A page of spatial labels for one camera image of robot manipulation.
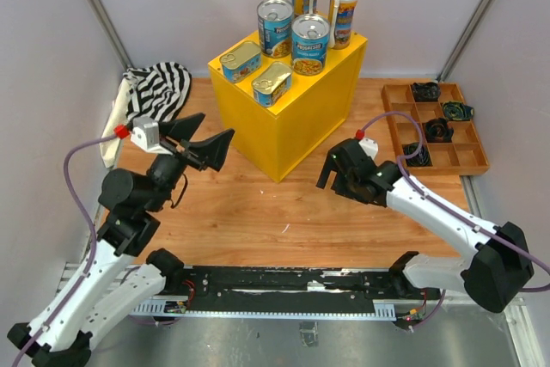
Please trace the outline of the gold tin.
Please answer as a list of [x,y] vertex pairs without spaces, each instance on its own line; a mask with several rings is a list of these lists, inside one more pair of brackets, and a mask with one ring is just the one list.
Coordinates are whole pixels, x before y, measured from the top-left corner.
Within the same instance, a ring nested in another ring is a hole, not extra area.
[[289,65],[274,62],[252,81],[253,95],[262,107],[272,107],[292,84],[293,70]]
[[219,61],[225,78],[238,83],[261,67],[262,53],[259,45],[247,40],[222,55]]

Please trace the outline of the blue Progresso soup can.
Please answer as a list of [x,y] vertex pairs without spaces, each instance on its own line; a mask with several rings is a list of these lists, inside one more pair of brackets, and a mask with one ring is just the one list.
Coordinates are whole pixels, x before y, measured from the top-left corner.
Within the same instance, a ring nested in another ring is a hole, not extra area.
[[270,58],[290,54],[293,6],[287,0],[264,0],[257,6],[261,51]]

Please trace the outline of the yellow tall congee can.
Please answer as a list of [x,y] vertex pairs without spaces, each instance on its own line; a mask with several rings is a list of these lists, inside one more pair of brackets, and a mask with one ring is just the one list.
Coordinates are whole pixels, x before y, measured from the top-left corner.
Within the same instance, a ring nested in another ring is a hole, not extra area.
[[351,41],[351,25],[358,0],[330,0],[329,22],[331,33],[328,46],[344,49]]

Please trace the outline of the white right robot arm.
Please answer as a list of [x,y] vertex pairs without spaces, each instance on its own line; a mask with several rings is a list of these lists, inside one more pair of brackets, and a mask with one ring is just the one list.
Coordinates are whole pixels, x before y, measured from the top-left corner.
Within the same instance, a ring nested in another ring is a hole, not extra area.
[[399,163],[376,164],[377,150],[377,143],[368,138],[336,144],[327,152],[317,187],[332,180],[331,188],[340,196],[398,211],[459,254],[456,258],[403,254],[392,268],[390,290],[400,298],[424,288],[456,291],[483,309],[502,312],[534,275],[523,230],[511,222],[498,226],[464,211]]

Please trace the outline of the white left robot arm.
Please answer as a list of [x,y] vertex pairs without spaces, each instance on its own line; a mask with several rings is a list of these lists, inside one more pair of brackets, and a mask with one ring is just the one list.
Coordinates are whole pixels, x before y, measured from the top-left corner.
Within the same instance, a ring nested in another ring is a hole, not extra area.
[[155,213],[165,204],[178,206],[172,192],[186,177],[186,168],[220,171],[223,167],[235,131],[229,128],[193,142],[204,118],[204,113],[169,122],[136,117],[117,125],[113,134],[70,150],[75,155],[96,144],[129,138],[156,158],[145,174],[124,168],[107,173],[98,198],[107,218],[101,227],[85,218],[91,234],[87,256],[38,316],[16,323],[7,334],[19,351],[14,365],[29,357],[35,366],[84,366],[102,339],[145,299],[175,294],[182,286],[196,292],[183,262],[163,248],[151,253],[115,290],[108,287],[153,238],[160,226]]

